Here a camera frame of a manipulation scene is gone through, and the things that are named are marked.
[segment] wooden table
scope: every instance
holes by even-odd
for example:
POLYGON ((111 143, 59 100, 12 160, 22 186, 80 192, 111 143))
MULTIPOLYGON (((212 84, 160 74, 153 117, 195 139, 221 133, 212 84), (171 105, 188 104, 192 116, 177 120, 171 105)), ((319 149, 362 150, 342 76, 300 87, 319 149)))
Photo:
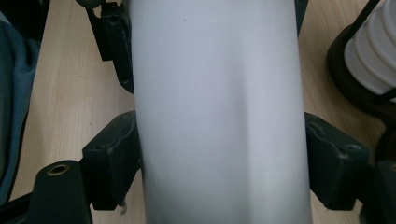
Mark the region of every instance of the wooden table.
MULTIPOLYGON (((336 36, 363 8, 363 0, 311 0, 300 33, 305 111, 318 115, 370 148, 384 126, 350 104, 326 72, 336 36)), ((36 173, 55 161, 81 159, 82 148, 117 115, 134 109, 134 97, 117 81, 112 62, 101 62, 85 10, 73 0, 52 0, 38 61, 15 199, 33 189, 36 173)), ((127 195, 128 211, 92 212, 94 223, 145 223, 140 172, 127 195)), ((329 211, 312 194, 315 224, 357 224, 350 212, 329 211)))

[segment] white spool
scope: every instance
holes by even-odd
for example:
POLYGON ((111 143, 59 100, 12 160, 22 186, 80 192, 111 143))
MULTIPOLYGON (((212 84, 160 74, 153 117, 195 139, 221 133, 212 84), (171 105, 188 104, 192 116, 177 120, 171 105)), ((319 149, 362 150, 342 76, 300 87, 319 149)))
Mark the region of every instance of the white spool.
POLYGON ((147 223, 312 223, 294 1, 130 15, 147 223))
POLYGON ((396 0, 372 13, 346 44, 345 59, 351 75, 369 91, 382 94, 396 88, 396 0))

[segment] metal grommet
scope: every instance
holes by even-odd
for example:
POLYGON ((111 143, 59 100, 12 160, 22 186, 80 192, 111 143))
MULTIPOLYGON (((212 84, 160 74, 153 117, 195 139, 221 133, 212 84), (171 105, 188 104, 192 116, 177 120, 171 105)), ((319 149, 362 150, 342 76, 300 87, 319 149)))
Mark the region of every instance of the metal grommet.
POLYGON ((62 175, 70 170, 70 165, 68 164, 58 164, 47 171, 47 175, 56 176, 62 175))

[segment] white cylinder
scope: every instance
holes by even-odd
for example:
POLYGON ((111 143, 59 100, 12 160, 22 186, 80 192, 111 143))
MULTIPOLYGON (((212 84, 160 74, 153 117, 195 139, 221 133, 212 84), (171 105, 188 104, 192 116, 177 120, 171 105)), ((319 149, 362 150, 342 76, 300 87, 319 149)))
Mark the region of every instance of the white cylinder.
POLYGON ((369 91, 382 94, 396 88, 396 0, 372 13, 346 44, 345 59, 351 75, 369 91))
POLYGON ((309 224, 293 0, 132 0, 148 224, 309 224))

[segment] teal fabric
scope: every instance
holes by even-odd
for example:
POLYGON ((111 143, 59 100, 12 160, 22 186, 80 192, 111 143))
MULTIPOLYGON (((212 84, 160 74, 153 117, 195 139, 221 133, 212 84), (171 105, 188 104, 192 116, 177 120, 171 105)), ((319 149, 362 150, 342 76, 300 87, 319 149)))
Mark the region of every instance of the teal fabric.
POLYGON ((0 21, 0 204, 9 198, 21 148, 39 43, 0 21))

